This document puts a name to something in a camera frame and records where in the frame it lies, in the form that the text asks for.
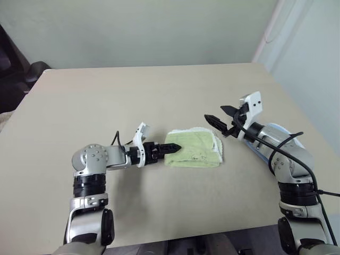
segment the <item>white bracket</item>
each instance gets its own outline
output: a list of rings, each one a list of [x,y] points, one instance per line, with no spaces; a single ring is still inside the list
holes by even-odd
[[[139,163],[137,164],[137,167],[144,167],[145,165],[145,151],[144,151],[144,146],[143,146],[143,141],[145,138],[148,136],[148,130],[149,126],[142,122],[139,127],[136,130],[136,134],[134,135],[132,142],[133,145],[138,147],[138,152],[139,152]]]
[[[240,98],[240,107],[244,104],[248,103],[249,111],[246,112],[246,121],[243,125],[245,129],[248,129],[253,122],[255,122],[257,116],[262,112],[262,100],[261,93],[256,91],[252,94],[245,95]],[[239,136],[237,137],[240,141],[244,139],[244,132],[241,130]]]

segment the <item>tabletop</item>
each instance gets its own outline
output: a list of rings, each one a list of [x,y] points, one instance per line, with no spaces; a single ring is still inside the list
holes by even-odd
[[[71,157],[90,143],[109,145],[116,130],[130,141],[141,122],[147,141],[173,129],[213,129],[204,114],[231,122],[219,107],[262,94],[259,123],[291,132],[315,159],[319,187],[339,192],[340,159],[283,88],[260,64],[48,70],[0,133],[4,254],[47,254],[60,245],[73,191]],[[111,247],[276,224],[279,189],[266,164],[245,144],[224,138],[215,168],[171,168],[164,162],[106,174],[114,212]],[[324,197],[329,214],[337,199]]]

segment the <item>green towel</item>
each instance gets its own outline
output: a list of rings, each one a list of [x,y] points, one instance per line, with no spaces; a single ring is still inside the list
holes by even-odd
[[[209,129],[173,130],[166,136],[165,143],[182,147],[176,153],[165,155],[166,166],[216,167],[222,162],[222,143]]]

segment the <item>gray floor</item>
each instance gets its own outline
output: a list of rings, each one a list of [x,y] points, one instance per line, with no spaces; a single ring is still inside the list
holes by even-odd
[[[245,254],[247,255],[286,254],[281,248],[277,225],[225,232],[224,234],[237,251],[246,250]],[[195,239],[193,237],[171,240],[167,245],[169,255],[198,254],[195,249]],[[111,248],[107,249],[104,255],[136,255],[139,248],[140,245]]]

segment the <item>black chair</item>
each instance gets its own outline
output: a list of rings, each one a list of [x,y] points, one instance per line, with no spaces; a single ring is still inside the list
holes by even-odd
[[[46,69],[42,61],[29,65],[0,25],[0,113],[15,110]]]

